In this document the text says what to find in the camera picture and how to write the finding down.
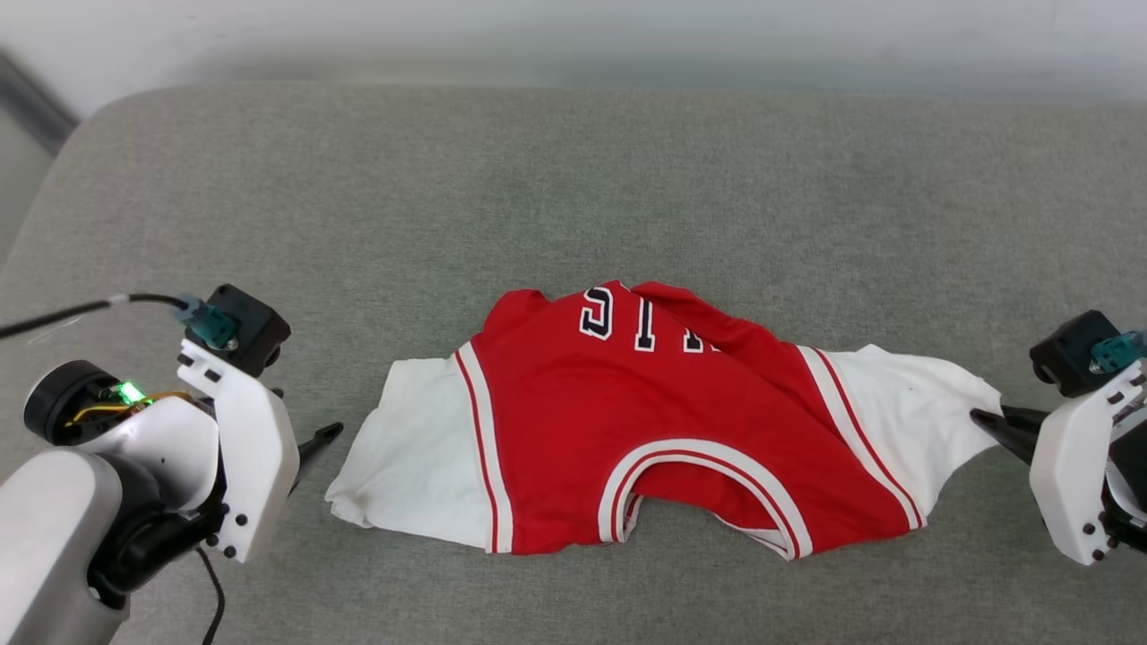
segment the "green led light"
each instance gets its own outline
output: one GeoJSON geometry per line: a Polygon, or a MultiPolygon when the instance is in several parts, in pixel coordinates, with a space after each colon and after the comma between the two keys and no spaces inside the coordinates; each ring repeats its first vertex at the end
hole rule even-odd
{"type": "Polygon", "coordinates": [[[139,388],[124,381],[119,383],[119,398],[124,399],[124,405],[135,405],[136,403],[147,398],[139,388]]]}

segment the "wire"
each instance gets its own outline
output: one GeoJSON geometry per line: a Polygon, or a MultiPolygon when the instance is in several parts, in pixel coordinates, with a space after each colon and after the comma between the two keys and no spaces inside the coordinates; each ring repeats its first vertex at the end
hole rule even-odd
{"type": "Polygon", "coordinates": [[[161,398],[171,398],[173,396],[174,397],[179,397],[179,398],[181,398],[181,399],[184,399],[184,401],[186,401],[188,403],[195,403],[195,399],[192,397],[192,395],[187,394],[184,390],[170,390],[170,391],[162,391],[162,393],[158,393],[158,394],[148,395],[148,396],[145,396],[143,398],[141,398],[140,403],[143,403],[143,402],[155,403],[155,402],[159,401],[161,398]]]}
{"type": "Polygon", "coordinates": [[[0,340],[23,334],[24,332],[31,332],[39,327],[46,325],[52,325],[54,322],[60,322],[61,320],[67,320],[76,316],[83,316],[84,313],[91,313],[93,311],[99,311],[101,309],[110,309],[123,302],[155,302],[161,304],[170,304],[175,309],[184,311],[188,308],[188,304],[177,297],[165,296],[162,294],[128,294],[123,296],[112,296],[108,300],[93,301],[86,304],[78,304],[76,306],[70,306],[68,309],[61,309],[54,313],[45,313],[44,316],[38,316],[36,318],[30,318],[28,320],[22,320],[19,322],[13,322],[5,327],[0,327],[0,340]]]}
{"type": "Polygon", "coordinates": [[[223,622],[223,611],[227,606],[227,599],[223,595],[223,585],[219,584],[219,576],[216,575],[214,568],[211,567],[211,560],[208,558],[205,551],[202,546],[196,546],[195,552],[200,554],[203,560],[203,566],[208,569],[208,575],[211,576],[211,584],[216,588],[216,598],[218,603],[216,604],[216,615],[211,619],[211,627],[208,628],[208,632],[203,635],[203,645],[211,645],[214,640],[216,631],[219,631],[219,623],[223,622]]]}
{"type": "Polygon", "coordinates": [[[87,417],[92,412],[126,412],[131,409],[132,409],[131,405],[93,405],[92,407],[85,407],[84,410],[77,412],[76,417],[72,418],[71,422],[79,423],[80,419],[87,417]]]}

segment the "white wall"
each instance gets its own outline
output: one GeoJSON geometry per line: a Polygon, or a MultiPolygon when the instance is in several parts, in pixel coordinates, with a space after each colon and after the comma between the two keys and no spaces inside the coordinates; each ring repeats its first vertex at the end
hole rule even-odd
{"type": "Polygon", "coordinates": [[[263,78],[1147,99],[1145,0],[0,0],[78,116],[263,78]]]}

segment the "cable connector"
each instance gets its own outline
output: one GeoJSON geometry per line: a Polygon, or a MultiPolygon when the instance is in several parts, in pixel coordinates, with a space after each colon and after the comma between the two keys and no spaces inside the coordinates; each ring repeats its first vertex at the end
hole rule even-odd
{"type": "Polygon", "coordinates": [[[239,349],[239,336],[235,333],[235,321],[219,308],[208,304],[192,295],[181,295],[179,300],[187,303],[187,309],[175,310],[175,320],[192,331],[206,345],[217,351],[235,351],[239,349]]]}
{"type": "Polygon", "coordinates": [[[1136,360],[1147,357],[1147,335],[1144,332],[1128,332],[1122,336],[1106,340],[1091,348],[1092,374],[1118,372],[1136,360]]]}

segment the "red and white striped trim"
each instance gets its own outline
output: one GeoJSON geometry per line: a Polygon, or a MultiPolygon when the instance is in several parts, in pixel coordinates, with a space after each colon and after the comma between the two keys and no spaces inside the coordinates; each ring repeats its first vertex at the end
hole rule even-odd
{"type": "Polygon", "coordinates": [[[797,345],[797,348],[801,350],[801,355],[809,366],[809,372],[812,373],[812,378],[817,382],[817,388],[820,389],[820,396],[825,402],[825,406],[828,409],[836,429],[840,430],[841,437],[844,438],[844,443],[856,454],[864,469],[874,480],[880,482],[900,504],[904,508],[904,515],[908,520],[908,527],[918,529],[924,526],[928,522],[927,516],[920,512],[916,502],[912,499],[908,491],[900,482],[896,481],[896,477],[892,476],[884,461],[881,460],[872,442],[868,441],[868,436],[857,417],[856,409],[850,402],[844,381],[833,366],[832,359],[819,349],[801,345],[797,345]]]}
{"type": "Polygon", "coordinates": [[[466,387],[470,390],[474,432],[478,441],[478,459],[482,463],[482,479],[490,496],[491,528],[487,553],[509,553],[514,547],[514,512],[506,494],[506,483],[498,463],[498,442],[494,437],[494,413],[490,404],[490,389],[482,373],[482,365],[470,343],[462,345],[458,353],[458,365],[462,368],[466,387]]]}
{"type": "Polygon", "coordinates": [[[626,508],[633,484],[649,466],[671,461],[705,466],[749,490],[778,527],[775,535],[768,531],[754,531],[750,536],[780,553],[786,560],[812,553],[812,537],[809,535],[809,529],[796,503],[780,480],[736,449],[694,438],[647,443],[630,451],[617,463],[606,482],[598,506],[598,533],[602,542],[625,542],[627,537],[625,519],[630,518],[630,528],[637,519],[634,516],[637,510],[627,513],[630,510],[626,508]]]}

